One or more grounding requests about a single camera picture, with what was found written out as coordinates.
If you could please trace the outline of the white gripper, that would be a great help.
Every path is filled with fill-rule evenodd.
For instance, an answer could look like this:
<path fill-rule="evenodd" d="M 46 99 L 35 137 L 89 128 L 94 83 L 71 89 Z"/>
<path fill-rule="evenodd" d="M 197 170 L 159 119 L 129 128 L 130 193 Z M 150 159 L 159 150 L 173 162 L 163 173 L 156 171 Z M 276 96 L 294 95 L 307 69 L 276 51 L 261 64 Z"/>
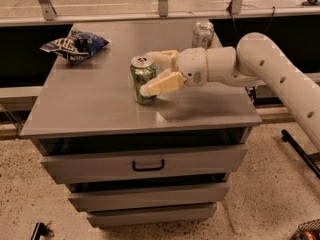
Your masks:
<path fill-rule="evenodd" d="M 142 96 L 176 91 L 184 82 L 189 87 L 207 83 L 207 53 L 204 48 L 190 48 L 180 54 L 177 50 L 151 51 L 147 56 L 164 71 L 140 87 Z"/>

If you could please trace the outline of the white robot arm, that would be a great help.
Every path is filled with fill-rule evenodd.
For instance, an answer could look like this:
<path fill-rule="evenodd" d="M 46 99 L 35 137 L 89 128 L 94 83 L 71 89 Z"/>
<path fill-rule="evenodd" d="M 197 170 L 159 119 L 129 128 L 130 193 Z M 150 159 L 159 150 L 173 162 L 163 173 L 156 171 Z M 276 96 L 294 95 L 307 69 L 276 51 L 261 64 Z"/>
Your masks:
<path fill-rule="evenodd" d="M 220 82 L 253 87 L 264 82 L 320 150 L 320 86 L 295 67 L 266 35 L 243 36 L 235 48 L 150 52 L 163 72 L 140 87 L 143 96 Z"/>

